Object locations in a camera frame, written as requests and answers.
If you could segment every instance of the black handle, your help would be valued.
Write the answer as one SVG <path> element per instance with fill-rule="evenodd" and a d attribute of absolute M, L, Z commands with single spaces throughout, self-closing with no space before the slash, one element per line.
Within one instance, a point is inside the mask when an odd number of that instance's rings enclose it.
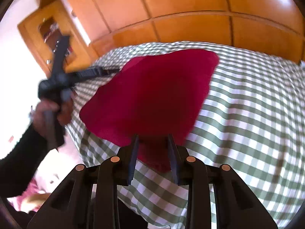
<path fill-rule="evenodd" d="M 60 125 L 57 120 L 57 113 L 48 110 L 44 112 L 46 137 L 48 141 L 48 149 L 53 150 L 62 146 L 65 143 L 65 127 Z"/>

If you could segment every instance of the red towel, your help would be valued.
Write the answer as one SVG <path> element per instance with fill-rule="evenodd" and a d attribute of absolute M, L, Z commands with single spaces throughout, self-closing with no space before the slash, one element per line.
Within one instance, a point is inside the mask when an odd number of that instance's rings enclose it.
<path fill-rule="evenodd" d="M 133 58 L 98 88 L 80 118 L 89 131 L 120 147 L 138 134 L 138 159 L 158 171 L 169 171 L 167 134 L 183 145 L 217 64 L 218 56 L 202 49 Z"/>

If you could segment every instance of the wooden cabinet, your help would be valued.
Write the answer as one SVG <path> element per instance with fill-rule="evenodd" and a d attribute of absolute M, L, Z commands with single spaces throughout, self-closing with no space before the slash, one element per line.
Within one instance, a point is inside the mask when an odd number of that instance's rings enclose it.
<path fill-rule="evenodd" d="M 203 41 L 305 58 L 293 0 L 68 0 L 102 56 L 145 42 Z"/>
<path fill-rule="evenodd" d="M 84 43 L 60 0 L 36 10 L 18 25 L 18 29 L 47 76 L 52 69 L 53 50 L 61 34 L 70 35 L 69 54 L 64 64 L 66 72 L 85 69 L 98 57 L 97 53 Z"/>

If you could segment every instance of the white wall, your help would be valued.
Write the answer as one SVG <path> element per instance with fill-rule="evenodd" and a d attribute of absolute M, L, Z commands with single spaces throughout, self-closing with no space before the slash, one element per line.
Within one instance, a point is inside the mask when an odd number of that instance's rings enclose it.
<path fill-rule="evenodd" d="M 11 151 L 36 106 L 38 83 L 45 74 L 25 45 L 17 24 L 38 8 L 35 0 L 14 0 L 0 22 L 0 159 Z M 8 143 L 11 136 L 14 141 Z"/>

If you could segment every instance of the gingham bedspread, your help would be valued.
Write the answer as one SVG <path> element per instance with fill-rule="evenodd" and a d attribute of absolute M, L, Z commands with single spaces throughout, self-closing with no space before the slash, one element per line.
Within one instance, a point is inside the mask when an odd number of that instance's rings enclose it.
<path fill-rule="evenodd" d="M 184 146 L 205 164 L 231 165 L 279 228 L 284 227 L 305 198 L 304 70 L 280 57 L 186 41 L 117 48 L 94 65 L 123 66 L 133 57 L 190 48 L 213 51 L 220 61 Z M 97 78 L 76 87 L 78 97 L 67 128 L 87 166 L 102 163 L 119 149 L 90 133 L 79 118 L 82 106 L 110 79 Z M 118 186 L 118 197 L 149 223 L 184 228 L 188 188 L 171 180 L 171 173 L 157 173 L 137 161 L 132 184 Z M 212 228 L 216 228 L 212 186 L 210 190 Z"/>

